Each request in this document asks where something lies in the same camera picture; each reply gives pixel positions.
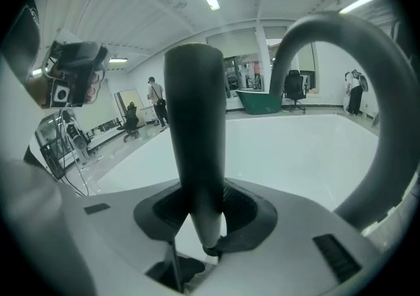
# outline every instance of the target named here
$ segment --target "white wall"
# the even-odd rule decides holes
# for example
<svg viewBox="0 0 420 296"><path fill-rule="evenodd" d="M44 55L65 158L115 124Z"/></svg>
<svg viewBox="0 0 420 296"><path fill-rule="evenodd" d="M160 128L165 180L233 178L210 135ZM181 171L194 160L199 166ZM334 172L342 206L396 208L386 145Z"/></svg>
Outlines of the white wall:
<svg viewBox="0 0 420 296"><path fill-rule="evenodd" d="M110 92L112 106L114 107L115 112L117 113L117 117L120 121L123 121L121 116L121 112L119 111L117 100L115 94L118 92L126 91L128 89L132 89L129 86L127 77L125 74L117 74L117 75L109 75L106 77L106 86Z"/></svg>
<svg viewBox="0 0 420 296"><path fill-rule="evenodd" d="M119 117L119 111L115 109L113 102L107 82L104 81L92 104L73 108L80 128L86 132Z"/></svg>
<svg viewBox="0 0 420 296"><path fill-rule="evenodd" d="M207 37L212 35L222 33L222 32L231 32L240 29L249 29L249 28L261 28L261 26L274 26L276 23L271 22L269 24L261 22L257 24L256 22L245 22L243 24L235 24L233 26L226 26L223 28L209 30L208 32L201 33L199 35L190 37L177 43L176 45L185 44L185 43L207 43ZM156 79L156 82L164 85L163 80L163 59L165 53L170 49L165 49L160 53L157 53L153 57L150 57L145 62L140 64L137 68L133 69L127 74L127 82L131 88L135 87L140 95L143 104L146 106L148 104L147 93L148 93L148 78L153 76ZM303 104L320 104L320 105L342 105L344 98L344 74L346 72L357 69L359 72L366 75L365 71L360 67L360 65L353 59L349 54L344 50L331 45L329 43L317 42L314 45L314 56L316 56L317 66L317 86L318 94L308 95L306 99L303 99L301 102ZM264 69L264 74L267 77L270 77L270 73L266 73ZM291 103L289 100L285 100L284 104ZM376 97L373 92L373 88L369 83L369 92L364 93L362 97L361 110L365 109L367 104L367 113L374 116L377 113L377 102ZM242 108L238 98L228 99L227 109L236 109Z"/></svg>
<svg viewBox="0 0 420 296"><path fill-rule="evenodd" d="M148 103L147 93L148 93L148 78L155 77L156 82L164 86L163 80L163 57L165 53L171 49L172 47L187 44L187 43L204 43L207 44L207 37L211 37L214 35L218 35L224 32L232 32L244 29L251 29L251 28L263 28L261 26L289 26L292 22L285 22L285 21L264 21L261 24L257 25L256 22L242 22L237 24L232 24L228 26L224 26L221 28L212 29L203 33L199 33L195 36L189 37L177 44L171 45L170 47L166 48L165 50L161 51L160 53L155 54L154 56L150 57L136 68L131 70L127 74L127 80L129 84L133 87L136 87L140 98L143 101L143 104L146 106ZM268 65L268 69L270 68L270 64L265 64L262 62L264 73L267 74L265 65ZM231 98L228 99L227 109L235 109L235 108L242 108L242 104L238 98Z"/></svg>

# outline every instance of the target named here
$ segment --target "green tub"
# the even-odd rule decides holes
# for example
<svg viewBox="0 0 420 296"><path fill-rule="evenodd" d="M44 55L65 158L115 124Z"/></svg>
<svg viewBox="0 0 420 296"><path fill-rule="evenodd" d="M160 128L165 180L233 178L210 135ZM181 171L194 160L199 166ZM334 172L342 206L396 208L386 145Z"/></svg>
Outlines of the green tub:
<svg viewBox="0 0 420 296"><path fill-rule="evenodd" d="M266 92L236 91L248 114L261 115L278 113L282 108L282 98L275 98Z"/></svg>

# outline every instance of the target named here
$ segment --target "man with backpack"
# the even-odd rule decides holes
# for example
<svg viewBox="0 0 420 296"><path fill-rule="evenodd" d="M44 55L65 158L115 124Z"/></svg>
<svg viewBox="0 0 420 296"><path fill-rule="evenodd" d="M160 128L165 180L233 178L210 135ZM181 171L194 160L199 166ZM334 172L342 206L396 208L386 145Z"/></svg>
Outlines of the man with backpack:
<svg viewBox="0 0 420 296"><path fill-rule="evenodd" d="M358 115L360 103L362 102L362 94L368 91L368 83L364 75L356 70L350 73L350 78L346 75L346 80L348 80L346 93L350 94L347 112L352 115Z"/></svg>
<svg viewBox="0 0 420 296"><path fill-rule="evenodd" d="M169 120L168 120L168 113L166 111L166 101L163 98L163 88L161 85L155 82L154 77L149 78L149 94L148 99L153 100L153 105L155 108L156 116L160 121L160 124L162 126L162 130L166 129L166 124L169 126Z"/></svg>

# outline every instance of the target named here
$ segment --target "office chair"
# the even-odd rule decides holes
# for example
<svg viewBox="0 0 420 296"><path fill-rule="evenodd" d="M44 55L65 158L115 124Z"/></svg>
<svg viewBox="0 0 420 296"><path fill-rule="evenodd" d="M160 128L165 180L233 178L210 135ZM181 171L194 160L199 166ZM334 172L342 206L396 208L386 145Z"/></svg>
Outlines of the office chair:
<svg viewBox="0 0 420 296"><path fill-rule="evenodd" d="M306 108L298 106L297 103L301 104L299 100L306 98L306 92L308 91L308 84L304 85L303 93L303 76L298 70L290 70L284 81L284 97L289 98L295 102L291 110L298 108L306 113Z"/></svg>
<svg viewBox="0 0 420 296"><path fill-rule="evenodd" d="M125 132L127 135L124 136L124 142L127 142L127 138L129 136L134 136L135 138L140 136L140 133L138 132L138 118L136 115L137 107L130 106L127 108L127 113L125 115L125 118L127 121L125 122Z"/></svg>

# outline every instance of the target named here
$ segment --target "black pants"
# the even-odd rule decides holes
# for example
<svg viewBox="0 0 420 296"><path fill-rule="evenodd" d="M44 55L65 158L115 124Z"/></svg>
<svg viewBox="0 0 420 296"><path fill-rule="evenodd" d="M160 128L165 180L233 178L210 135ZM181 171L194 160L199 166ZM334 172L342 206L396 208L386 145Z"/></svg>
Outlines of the black pants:
<svg viewBox="0 0 420 296"><path fill-rule="evenodd" d="M165 122L163 121L163 119L166 120L166 123L169 124L169 120L168 120L168 113L166 111L166 106L158 106L158 105L154 105L155 108L155 112L156 112L156 116L160 121L160 124L162 127L165 126Z"/></svg>
<svg viewBox="0 0 420 296"><path fill-rule="evenodd" d="M360 103L362 102L363 88L356 86L350 92L350 102L348 103L347 111L350 114L358 115L360 110Z"/></svg>

